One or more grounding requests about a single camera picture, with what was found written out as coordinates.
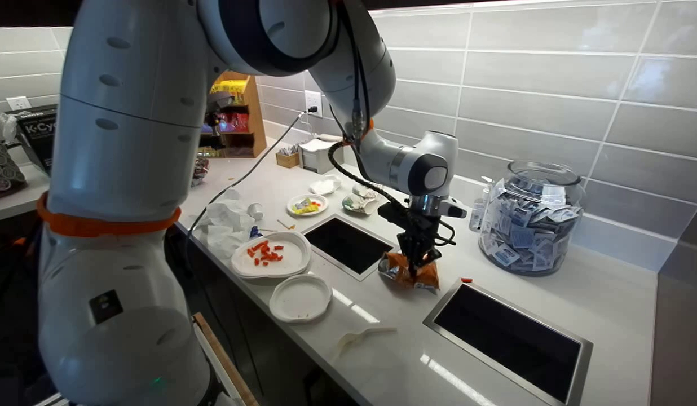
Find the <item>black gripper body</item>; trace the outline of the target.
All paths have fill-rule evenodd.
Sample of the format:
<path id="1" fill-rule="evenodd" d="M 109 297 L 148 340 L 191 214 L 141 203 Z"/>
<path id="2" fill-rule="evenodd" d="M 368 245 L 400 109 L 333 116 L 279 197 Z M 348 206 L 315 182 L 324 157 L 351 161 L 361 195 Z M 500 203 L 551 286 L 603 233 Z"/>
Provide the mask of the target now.
<path id="1" fill-rule="evenodd" d="M 453 225 L 447 225 L 447 237 L 442 237 L 439 228 L 445 224 L 445 216 L 465 218 L 467 210 L 451 197 L 418 197 L 409 206 L 385 203 L 380 214 L 403 228 L 403 234 L 398 237 L 400 248 L 413 267 L 419 267 L 426 253 L 440 253 L 440 245 L 456 243 Z"/>

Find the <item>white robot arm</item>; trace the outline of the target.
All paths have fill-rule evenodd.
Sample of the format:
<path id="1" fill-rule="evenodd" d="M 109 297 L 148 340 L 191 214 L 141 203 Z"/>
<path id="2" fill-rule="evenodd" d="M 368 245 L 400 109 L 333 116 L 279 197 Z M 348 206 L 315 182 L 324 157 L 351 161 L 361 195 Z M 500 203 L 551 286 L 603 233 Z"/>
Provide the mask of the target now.
<path id="1" fill-rule="evenodd" d="M 453 150 L 374 128 L 396 65 L 363 0 L 85 0 L 62 72 L 50 188 L 38 200 L 38 353 L 80 406 L 201 406 L 212 368 L 168 254 L 222 74 L 310 74 L 413 271 L 442 253 Z"/>

